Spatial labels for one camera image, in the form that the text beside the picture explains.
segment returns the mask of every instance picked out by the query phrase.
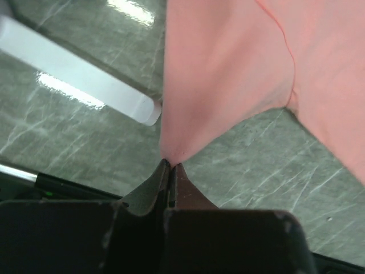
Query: marble surface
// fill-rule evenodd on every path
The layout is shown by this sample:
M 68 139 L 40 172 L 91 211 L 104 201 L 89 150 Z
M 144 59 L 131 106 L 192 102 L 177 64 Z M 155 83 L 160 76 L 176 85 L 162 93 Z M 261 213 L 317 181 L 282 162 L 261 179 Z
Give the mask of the marble surface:
M 10 3 L 22 23 L 161 99 L 165 0 Z M 160 160 L 159 122 L 138 124 L 3 53 L 0 128 L 1 159 L 119 195 Z M 364 188 L 286 110 L 242 122 L 184 166 L 219 207 L 289 210 L 313 251 L 365 265 Z

